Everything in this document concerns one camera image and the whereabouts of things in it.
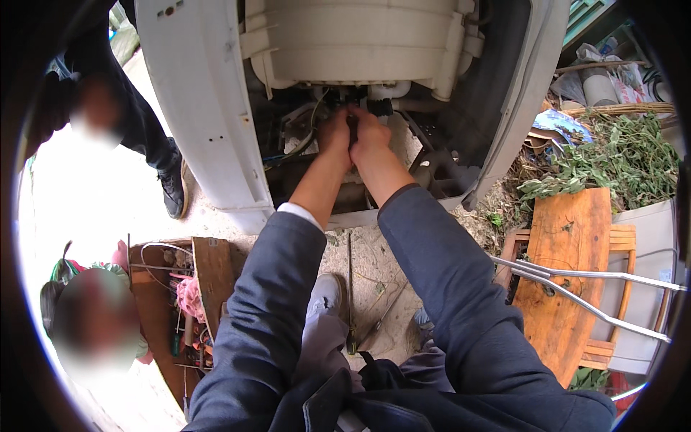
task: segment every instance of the jacket sleeve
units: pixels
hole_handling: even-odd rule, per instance
[[[382,206],[379,226],[435,324],[457,393],[564,395],[523,336],[520,311],[492,284],[492,261],[429,192],[402,189]],[[587,393],[614,409],[604,395]]]
[[[200,381],[186,431],[268,429],[290,388],[326,237],[277,212],[252,248],[221,319],[214,369]]]

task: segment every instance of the plastic bag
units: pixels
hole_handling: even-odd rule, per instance
[[[576,71],[562,74],[549,86],[549,89],[563,99],[571,99],[583,106],[587,105],[585,94],[583,93],[583,85],[580,83],[580,78]]]

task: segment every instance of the hand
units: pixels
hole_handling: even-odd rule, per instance
[[[350,144],[350,128],[346,123],[348,110],[341,107],[328,120],[319,125],[316,141],[319,143],[319,155],[331,158],[346,172],[352,167],[348,145]]]
[[[374,114],[358,106],[349,105],[348,111],[358,118],[357,141],[350,149],[350,158],[353,163],[359,165],[363,159],[378,151],[390,151],[388,144],[391,141],[391,129],[380,124]]]

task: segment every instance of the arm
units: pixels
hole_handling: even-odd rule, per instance
[[[350,168],[348,136],[345,111],[321,125],[319,156],[290,199],[322,227]],[[194,390],[186,430],[268,429],[291,385],[325,246],[323,232],[300,216],[276,212],[267,221],[228,300],[214,369]]]
[[[362,110],[352,111],[360,123],[351,157],[380,207],[382,234],[435,323],[435,343],[446,353],[454,389],[564,395],[523,336],[520,311],[506,306],[506,292],[491,283],[489,257],[425,189],[411,185],[413,179],[395,158],[386,156],[392,152],[384,126]],[[611,407],[606,397],[586,393]]]

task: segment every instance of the black sneaker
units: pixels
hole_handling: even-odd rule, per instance
[[[163,186],[163,203],[168,210],[168,216],[173,219],[182,218],[187,211],[187,185],[182,180],[186,168],[187,164],[180,156],[168,172],[158,172],[158,178]]]

